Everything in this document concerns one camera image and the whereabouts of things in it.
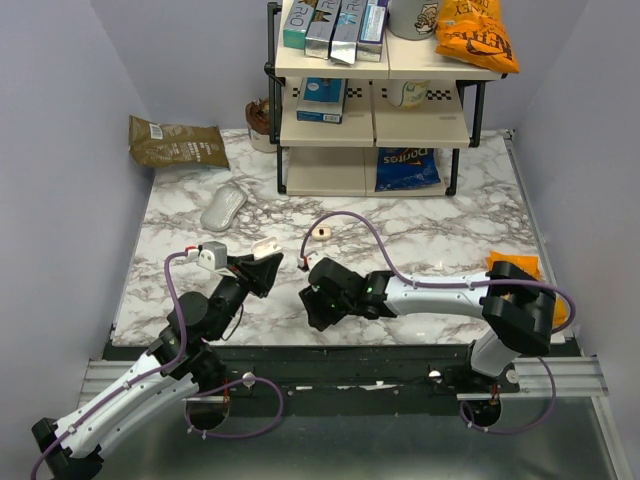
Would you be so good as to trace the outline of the beige earbud charging case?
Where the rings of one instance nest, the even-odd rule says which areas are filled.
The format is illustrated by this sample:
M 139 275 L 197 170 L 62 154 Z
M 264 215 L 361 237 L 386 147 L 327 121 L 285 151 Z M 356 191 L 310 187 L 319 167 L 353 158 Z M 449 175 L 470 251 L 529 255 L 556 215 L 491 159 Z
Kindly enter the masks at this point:
M 317 225 L 312 229 L 312 232 L 311 232 L 311 237 L 315 241 L 320 241 L 320 242 L 327 241 L 331 238 L 331 236 L 332 236 L 332 229 L 330 226 L 325 224 Z

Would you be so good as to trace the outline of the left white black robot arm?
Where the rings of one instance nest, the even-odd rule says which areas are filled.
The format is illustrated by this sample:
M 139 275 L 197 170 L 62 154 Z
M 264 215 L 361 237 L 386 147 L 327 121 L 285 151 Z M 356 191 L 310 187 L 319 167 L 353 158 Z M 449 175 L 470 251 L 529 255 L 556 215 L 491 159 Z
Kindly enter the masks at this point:
M 177 294 L 169 270 L 175 259 L 195 261 L 220 274 L 213 293 Z M 216 395 L 227 404 L 231 389 L 259 382 L 255 375 L 230 376 L 211 344 L 243 313 L 248 296 L 268 296 L 282 260 L 279 251 L 230 256 L 225 245 L 216 242 L 170 254 L 164 261 L 174 305 L 168 326 L 91 401 L 62 418 L 43 418 L 33 425 L 40 455 L 30 476 L 35 478 L 40 467 L 47 466 L 56 479 L 92 479 L 111 449 L 166 407 L 188 398 Z

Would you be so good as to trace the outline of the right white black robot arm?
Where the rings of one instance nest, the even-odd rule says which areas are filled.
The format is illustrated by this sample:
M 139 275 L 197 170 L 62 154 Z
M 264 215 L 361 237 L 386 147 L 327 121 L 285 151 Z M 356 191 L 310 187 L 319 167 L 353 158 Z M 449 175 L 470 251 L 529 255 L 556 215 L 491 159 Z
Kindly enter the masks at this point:
M 369 320 L 412 314 L 447 314 L 484 320 L 488 333 L 474 341 L 460 379 L 480 392 L 521 355 L 550 351 L 556 294 L 507 261 L 487 273 L 403 279 L 392 270 L 365 276 L 324 258 L 310 271 L 309 285 L 299 292 L 308 324 L 318 331 L 347 316 Z

